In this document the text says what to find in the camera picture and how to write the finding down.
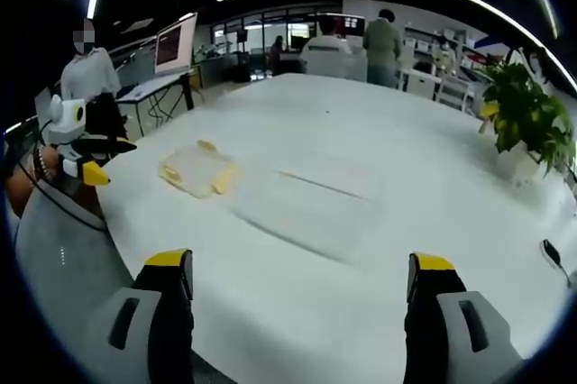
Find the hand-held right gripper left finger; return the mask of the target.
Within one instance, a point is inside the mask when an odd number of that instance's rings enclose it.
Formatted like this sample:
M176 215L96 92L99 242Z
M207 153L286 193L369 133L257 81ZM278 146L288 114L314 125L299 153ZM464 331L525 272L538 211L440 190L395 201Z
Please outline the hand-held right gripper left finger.
M90 317L83 367L91 383L192 383L193 254L160 252L145 261Z

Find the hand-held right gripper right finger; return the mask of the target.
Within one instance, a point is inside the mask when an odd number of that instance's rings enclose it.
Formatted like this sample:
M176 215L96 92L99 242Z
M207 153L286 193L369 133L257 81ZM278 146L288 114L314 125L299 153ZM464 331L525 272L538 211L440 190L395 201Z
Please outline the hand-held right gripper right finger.
M405 383L507 383L523 364L510 326L441 256L408 258Z

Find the person's left hand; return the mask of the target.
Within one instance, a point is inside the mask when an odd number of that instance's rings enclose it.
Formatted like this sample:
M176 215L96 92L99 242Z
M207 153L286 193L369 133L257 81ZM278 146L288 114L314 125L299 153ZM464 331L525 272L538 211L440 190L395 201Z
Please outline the person's left hand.
M44 146L41 150L42 160L46 167L46 178L55 179L60 174L60 154L52 146Z

